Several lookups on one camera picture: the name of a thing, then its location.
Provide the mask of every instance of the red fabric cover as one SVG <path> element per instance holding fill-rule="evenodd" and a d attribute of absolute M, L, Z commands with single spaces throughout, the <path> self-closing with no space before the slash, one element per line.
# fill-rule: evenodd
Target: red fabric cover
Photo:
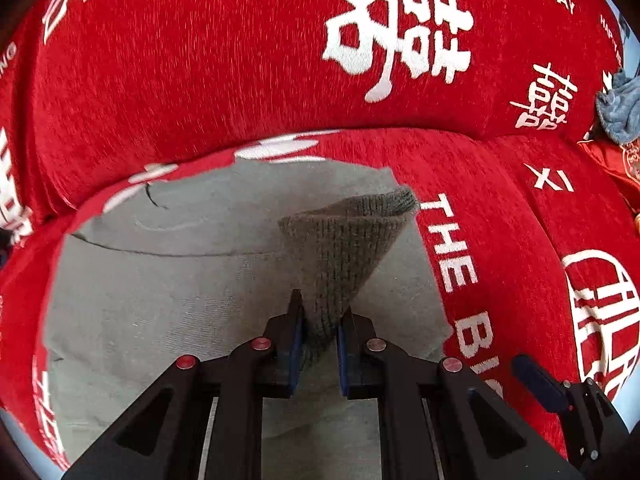
<path fill-rule="evenodd" d="M 445 48 L 456 38 L 459 51 L 471 52 L 469 65 L 450 84 L 445 70 L 414 79 L 396 52 L 389 96 L 369 103 L 385 61 L 379 43 L 360 75 L 323 59 L 326 23 L 353 8 L 346 0 L 39 0 L 0 78 L 0 127 L 22 205 L 40 225 L 145 164 L 282 132 L 406 125 L 488 139 L 535 131 L 515 127 L 524 110 L 510 104 L 529 105 L 535 64 L 551 63 L 576 85 L 566 124 L 554 132 L 577 140 L 593 122 L 603 71 L 621 63 L 604 0 L 456 0 L 473 25 L 455 35 L 436 22 L 434 0 L 422 22 L 393 1 L 398 12 L 389 16 L 377 0 L 372 17 L 398 17 L 399 38 L 428 27 L 432 66 L 436 32 Z M 357 36 L 355 25 L 342 30 L 345 44 Z"/>
<path fill-rule="evenodd" d="M 640 213 L 640 139 L 620 146 L 603 137 L 578 142 L 578 146 L 613 177 L 631 210 L 638 214 Z"/>
<path fill-rule="evenodd" d="M 640 339 L 635 287 L 627 286 L 618 275 L 620 269 L 610 261 L 590 258 L 567 263 L 566 259 L 584 251 L 601 251 L 637 283 L 640 262 L 633 255 L 640 250 L 640 238 L 615 185 L 574 145 L 549 134 L 476 141 L 443 131 L 402 128 L 283 136 L 185 164 L 150 168 L 110 186 L 77 213 L 58 218 L 28 237 L 2 271 L 0 294 L 6 314 L 0 325 L 0 396 L 61 466 L 66 462 L 56 440 L 54 406 L 47 400 L 46 351 L 34 320 L 44 314 L 47 292 L 43 287 L 52 279 L 62 233 L 115 206 L 149 179 L 183 178 L 228 166 L 234 158 L 283 162 L 300 156 L 320 159 L 318 164 L 330 158 L 389 167 L 398 182 L 414 189 L 423 202 L 418 227 L 454 327 L 446 353 L 475 367 L 558 449 L 563 446 L 557 420 L 513 379 L 511 358 L 529 353 L 560 380 L 578 381 L 603 353 L 607 359 L 597 367 L 604 373 L 593 376 L 604 388 L 620 374 L 630 373 Z M 547 179 L 539 183 L 525 164 L 542 175 L 548 168 Z M 595 206 L 594 193 L 598 196 Z M 442 205 L 443 196 L 449 209 Z M 463 248 L 437 248 L 444 243 L 445 225 L 452 242 L 465 242 Z M 468 258 L 458 266 L 460 278 L 452 269 L 443 272 L 447 265 L 455 267 L 454 258 Z M 32 279 L 38 286 L 32 286 L 27 297 L 26 282 Z M 616 290 L 605 298 L 607 287 Z M 595 297 L 572 301 L 574 289 L 585 296 L 585 290 L 592 290 Z M 628 292 L 632 297 L 626 308 L 610 316 L 607 305 L 620 303 L 619 294 L 628 298 Z M 25 300 L 28 307 L 16 308 Z M 585 307 L 602 319 L 579 319 Z M 606 342 L 610 322 L 618 325 Z M 587 325 L 597 325 L 599 330 L 580 340 L 580 330 Z M 628 352 L 633 354 L 630 364 L 613 361 Z M 28 367 L 32 355 L 33 369 Z M 609 391 L 609 397 L 617 390 Z"/>

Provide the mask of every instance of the blue cloth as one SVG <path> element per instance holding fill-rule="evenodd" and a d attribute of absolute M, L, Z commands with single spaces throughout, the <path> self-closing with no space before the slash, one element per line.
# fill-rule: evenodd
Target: blue cloth
<path fill-rule="evenodd" d="M 616 144 L 627 144 L 640 136 L 640 76 L 633 79 L 620 71 L 613 76 L 613 88 L 596 95 L 600 124 Z"/>

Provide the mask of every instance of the gray sock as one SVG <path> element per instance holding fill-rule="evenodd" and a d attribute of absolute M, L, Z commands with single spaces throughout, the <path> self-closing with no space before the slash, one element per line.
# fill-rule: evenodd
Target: gray sock
<path fill-rule="evenodd" d="M 414 192 L 403 186 L 280 220 L 302 284 L 307 330 L 303 366 L 329 346 L 360 287 L 419 209 Z"/>

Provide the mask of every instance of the gray cloth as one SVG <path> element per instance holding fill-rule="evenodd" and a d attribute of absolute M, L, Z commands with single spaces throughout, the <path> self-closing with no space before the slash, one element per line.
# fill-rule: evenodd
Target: gray cloth
<path fill-rule="evenodd" d="M 414 192 L 399 187 L 280 220 L 302 284 L 303 365 L 329 346 L 351 301 L 419 210 Z"/>
<path fill-rule="evenodd" d="M 286 310 L 300 283 L 279 219 L 396 187 L 389 170 L 242 161 L 147 186 L 67 237 L 45 337 L 51 402 L 69 458 L 175 358 L 225 355 Z M 415 222 L 351 306 L 409 354 L 442 352 L 451 330 Z M 340 397 L 335 361 L 334 351 L 322 355 L 286 404 L 265 402 L 266 480 L 380 477 L 375 405 Z"/>
<path fill-rule="evenodd" d="M 616 144 L 627 144 L 640 136 L 640 76 L 630 78 L 620 69 L 613 88 L 596 95 L 600 124 Z"/>

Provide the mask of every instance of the knitted sock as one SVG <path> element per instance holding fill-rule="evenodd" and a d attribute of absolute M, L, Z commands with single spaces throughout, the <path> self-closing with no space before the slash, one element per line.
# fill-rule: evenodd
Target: knitted sock
<path fill-rule="evenodd" d="M 306 318 L 303 367 L 329 346 L 351 300 L 419 209 L 414 192 L 403 186 L 280 220 L 300 274 Z"/>

